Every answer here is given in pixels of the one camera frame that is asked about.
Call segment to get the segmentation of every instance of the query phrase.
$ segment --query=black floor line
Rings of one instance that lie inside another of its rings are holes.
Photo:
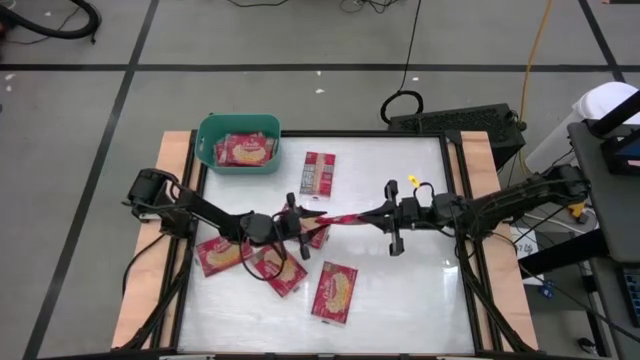
[[[71,264],[73,253],[75,252],[76,245],[78,244],[82,226],[84,225],[84,221],[87,217],[89,205],[91,204],[96,185],[98,184],[98,179],[100,178],[102,166],[104,165],[104,161],[107,157],[107,151],[111,145],[113,134],[115,133],[116,126],[118,125],[118,120],[120,119],[120,114],[124,107],[129,88],[131,87],[131,81],[135,74],[134,65],[140,60],[140,54],[142,53],[144,42],[147,39],[149,29],[151,28],[151,22],[153,21],[156,9],[158,8],[158,1],[159,0],[152,0],[149,4],[147,14],[129,61],[129,65],[131,67],[125,73],[120,89],[118,90],[118,94],[111,110],[111,115],[109,116],[109,120],[105,126],[102,139],[100,140],[100,145],[98,146],[96,156],[93,160],[93,165],[91,165],[91,170],[89,171],[87,183],[82,191],[82,196],[80,197],[80,202],[75,215],[73,216],[73,221],[71,222],[71,227],[69,228],[69,233],[67,234],[64,247],[62,248],[62,253],[60,254],[60,258],[58,259],[58,263],[53,272],[53,278],[51,279],[47,294],[42,302],[36,323],[31,331],[31,336],[29,337],[29,342],[27,343],[23,359],[36,359],[40,352],[40,347],[42,346],[42,341],[44,340],[44,336],[47,332],[49,321],[53,315],[53,310],[55,309],[60,296],[65,277],[69,270],[69,265]]]
[[[611,68],[611,73],[613,74],[613,78],[616,81],[624,82],[624,76],[620,71],[620,67],[616,62],[615,57],[613,56],[613,52],[611,52],[611,48],[609,48],[609,44],[607,44],[607,40],[604,38],[604,34],[602,33],[602,29],[600,29],[600,25],[598,24],[598,20],[596,20],[591,7],[587,0],[578,0],[580,3],[580,7],[582,8],[582,12],[584,13],[585,18],[587,19],[587,23],[589,23],[589,27],[591,27],[591,32],[593,32],[593,36],[596,38],[596,42],[600,47],[600,51],[602,51],[602,55],[604,59],[607,61],[607,65]]]
[[[157,72],[253,72],[253,71],[402,71],[404,64],[0,64],[0,71],[134,71]],[[640,72],[640,65],[627,66],[630,72]],[[515,72],[526,71],[517,64],[412,64],[410,71],[421,72]],[[532,72],[611,72],[609,65],[561,64],[534,65]]]

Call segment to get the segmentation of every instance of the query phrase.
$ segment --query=white tabletop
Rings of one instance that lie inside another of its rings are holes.
[[[329,215],[357,213],[384,202],[384,186],[398,181],[411,196],[408,175],[446,192],[436,138],[283,138],[280,169],[264,176],[217,175],[208,171],[204,198],[229,213],[273,214],[287,192],[296,196],[307,151],[336,154],[331,198],[299,199]],[[430,204],[428,188],[418,199]],[[201,223],[197,243],[217,236]],[[473,343],[454,241],[436,231],[404,231],[405,253],[390,257],[390,235],[373,226],[332,226],[321,250],[302,261],[297,243],[288,244],[309,275],[295,293],[280,298],[253,279],[242,265],[204,278],[194,263],[178,348],[182,352],[249,353],[422,353],[471,354]],[[311,316],[324,261],[358,269],[346,325]]]

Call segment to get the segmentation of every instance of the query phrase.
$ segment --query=gray floor tile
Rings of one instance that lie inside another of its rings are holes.
[[[624,73],[623,75],[627,84],[640,88],[640,73]]]
[[[2,62],[19,64],[126,64],[138,38],[150,0],[94,0],[102,15],[96,44],[89,38],[78,40],[49,39],[34,45],[2,45]],[[76,5],[66,0],[18,1],[15,11],[43,26],[57,29]],[[79,29],[87,23],[80,10],[65,29]],[[32,41],[42,38],[24,28],[9,33],[9,40]]]
[[[161,0],[142,63],[402,63],[416,1],[382,15],[338,1],[238,8],[225,1]],[[525,64],[544,12],[527,0],[424,1],[413,63]],[[557,1],[538,64],[603,64],[575,1]]]
[[[7,75],[0,73],[0,347],[4,358],[18,359],[122,74],[21,72],[5,80]]]
[[[549,355],[599,359],[582,351],[576,340],[593,340],[584,311],[539,312],[531,314],[540,349]]]
[[[210,112],[271,113],[283,129],[384,129],[379,106],[395,92],[400,76],[314,71],[136,74],[40,355],[109,348],[122,272],[139,229],[119,201],[138,170],[154,165],[164,131],[196,128]],[[522,74],[516,73],[410,73],[408,79],[407,88],[422,93],[427,111],[498,102],[517,108],[522,84]],[[533,74],[530,141],[551,131],[582,92],[609,79],[607,74]],[[406,114],[414,108],[411,100],[398,100],[390,112]]]
[[[589,5],[618,64],[640,64],[640,6],[602,4],[599,0],[589,0]]]

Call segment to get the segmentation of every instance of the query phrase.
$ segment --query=white container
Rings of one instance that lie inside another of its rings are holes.
[[[584,94],[573,104],[573,111],[558,125],[553,132],[525,159],[525,163],[532,172],[543,172],[551,164],[571,150],[567,126],[584,119],[600,120],[609,111],[633,95],[638,89],[621,83],[610,82],[598,86]],[[640,114],[627,120],[625,124],[640,124]],[[575,155],[569,154],[556,164],[572,162]]]

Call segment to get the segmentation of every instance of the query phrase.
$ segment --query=teal bin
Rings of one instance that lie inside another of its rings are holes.
[[[262,131],[267,137],[275,138],[275,154],[264,166],[228,167],[218,166],[214,155],[215,144],[227,134],[241,134]],[[262,114],[214,114],[200,123],[195,153],[198,159],[218,174],[271,174],[278,170],[280,151],[280,121],[273,115]]]

